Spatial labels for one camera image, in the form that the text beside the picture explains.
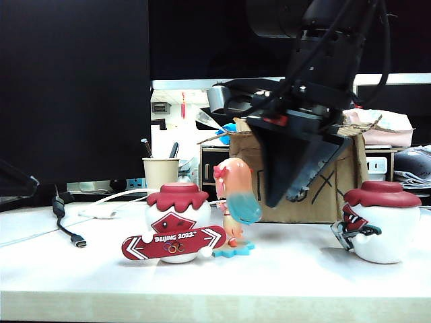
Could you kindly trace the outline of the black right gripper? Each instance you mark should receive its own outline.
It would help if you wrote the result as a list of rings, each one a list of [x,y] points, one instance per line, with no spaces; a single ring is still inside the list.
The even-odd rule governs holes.
[[[257,84],[274,96],[268,103],[253,99],[261,114],[247,119],[261,146],[268,207],[303,200],[314,179],[352,144],[336,126],[351,102],[363,44],[361,33],[338,30],[324,38],[322,30],[307,30],[294,45],[287,76]]]

